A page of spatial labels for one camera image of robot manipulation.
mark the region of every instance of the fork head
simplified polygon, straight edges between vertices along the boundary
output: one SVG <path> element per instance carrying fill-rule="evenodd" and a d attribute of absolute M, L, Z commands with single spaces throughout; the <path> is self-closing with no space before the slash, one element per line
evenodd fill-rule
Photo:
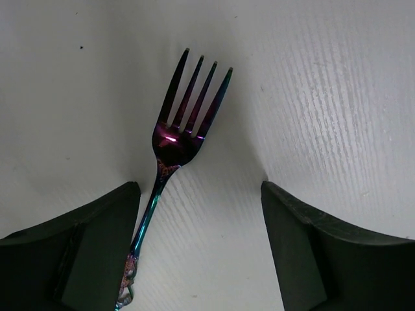
<path fill-rule="evenodd" d="M 215 118 L 220 103 L 224 98 L 233 71 L 232 68 L 229 69 L 225 79 L 217 91 L 215 98 L 213 99 L 213 102 L 208 108 L 206 116 L 204 117 L 199 130 L 197 133 L 195 133 L 194 126 L 196 118 L 198 117 L 204 97 L 208 91 L 209 84 L 212 80 L 213 73 L 215 72 L 217 66 L 217 62 L 215 62 L 196 100 L 195 106 L 191 112 L 187 124 L 180 126 L 187 107 L 187 103 L 189 102 L 193 87 L 195 86 L 199 70 L 202 66 L 204 57 L 200 57 L 196 65 L 196 69 L 190 79 L 190 83 L 185 91 L 183 100 L 180 103 L 180 107 L 178 108 L 176 116 L 174 117 L 173 123 L 169 125 L 167 124 L 167 119 L 169 118 L 169 114 L 177 93 L 188 54 L 189 49 L 186 49 L 180 58 L 177 68 L 173 74 L 173 78 L 170 82 L 170 86 L 167 90 L 167 94 L 164 99 L 163 106 L 161 107 L 160 115 L 153 132 L 153 151 L 156 155 L 158 166 L 161 169 L 161 175 L 171 175 L 177 168 L 187 164 L 196 156 L 200 150 L 200 147 L 202 146 L 202 143 L 204 142 L 213 119 Z"/>

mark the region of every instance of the engraved detail on fork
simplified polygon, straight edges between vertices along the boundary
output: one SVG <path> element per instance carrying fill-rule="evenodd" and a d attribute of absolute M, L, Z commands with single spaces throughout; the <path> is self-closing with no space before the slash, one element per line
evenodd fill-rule
<path fill-rule="evenodd" d="M 132 285 L 134 283 L 134 277 L 136 277 L 137 273 L 139 252 L 154 209 L 156 208 L 157 202 L 161 196 L 161 192 L 163 191 L 167 181 L 174 174 L 174 172 L 176 172 L 180 167 L 188 164 L 188 162 L 190 162 L 199 152 L 200 147 L 205 140 L 206 134 L 208 133 L 213 119 L 215 118 L 215 115 L 225 96 L 225 92 L 228 88 L 232 76 L 233 69 L 230 68 L 222 84 L 220 85 L 219 90 L 217 91 L 212 103 L 209 105 L 199 130 L 197 133 L 194 132 L 195 135 L 192 135 L 192 132 L 195 131 L 194 125 L 196 118 L 199 115 L 200 108 L 202 107 L 205 95 L 213 78 L 213 74 L 217 68 L 217 62 L 214 62 L 204 82 L 203 88 L 200 91 L 200 94 L 195 102 L 195 106 L 192 109 L 190 117 L 185 124 L 185 128 L 181 128 L 180 125 L 183 121 L 187 103 L 191 97 L 193 87 L 195 86 L 197 76 L 204 60 L 203 56 L 200 57 L 195 71 L 193 72 L 193 75 L 190 79 L 189 85 L 185 91 L 183 99 L 180 103 L 180 107 L 178 108 L 178 111 L 174 117 L 172 126 L 167 126 L 167 119 L 169 118 L 171 112 L 173 101 L 178 90 L 179 82 L 182 77 L 188 54 L 189 49 L 186 49 L 180 58 L 180 61 L 176 67 L 169 88 L 167 90 L 156 126 L 154 127 L 152 147 L 154 155 L 157 159 L 157 177 L 154 182 L 154 187 L 151 192 L 150 199 L 148 200 L 144 215 L 141 219 L 137 233 L 133 239 L 130 248 L 130 254 L 127 256 L 127 262 L 124 269 L 124 277 L 121 288 L 119 290 L 119 297 L 115 306 L 115 311 L 118 311 L 122 307 L 129 305 L 134 298 Z"/>

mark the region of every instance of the textured white surface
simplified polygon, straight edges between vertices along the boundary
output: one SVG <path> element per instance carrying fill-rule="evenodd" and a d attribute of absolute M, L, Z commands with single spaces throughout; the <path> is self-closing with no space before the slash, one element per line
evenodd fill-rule
<path fill-rule="evenodd" d="M 200 154 L 163 193 L 129 310 L 283 310 L 265 176 L 415 238 L 414 16 L 411 0 L 2 1 L 0 236 L 126 181 L 145 205 L 152 130 L 190 47 L 202 73 L 219 62 L 215 87 L 234 76 Z"/>

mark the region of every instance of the white table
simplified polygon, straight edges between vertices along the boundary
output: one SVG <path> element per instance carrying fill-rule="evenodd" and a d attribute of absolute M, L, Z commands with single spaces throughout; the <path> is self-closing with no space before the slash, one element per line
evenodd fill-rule
<path fill-rule="evenodd" d="M 414 16 L 411 0 L 2 1 L 0 236 L 126 181 L 144 207 L 153 127 L 190 47 L 187 76 L 201 54 L 203 75 L 219 62 L 212 90 L 234 75 L 200 154 L 163 193 L 128 310 L 283 310 L 266 176 L 415 238 Z"/>

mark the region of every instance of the wood grain texture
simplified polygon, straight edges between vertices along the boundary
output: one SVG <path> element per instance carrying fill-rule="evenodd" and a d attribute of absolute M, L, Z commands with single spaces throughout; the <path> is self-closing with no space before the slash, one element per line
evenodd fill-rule
<path fill-rule="evenodd" d="M 414 15 L 410 0 L 2 1 L 0 236 L 130 180 L 145 205 L 152 130 L 190 47 L 192 66 L 206 55 L 202 75 L 218 61 L 212 91 L 234 76 L 163 193 L 129 310 L 283 310 L 266 176 L 343 220 L 415 237 Z"/>

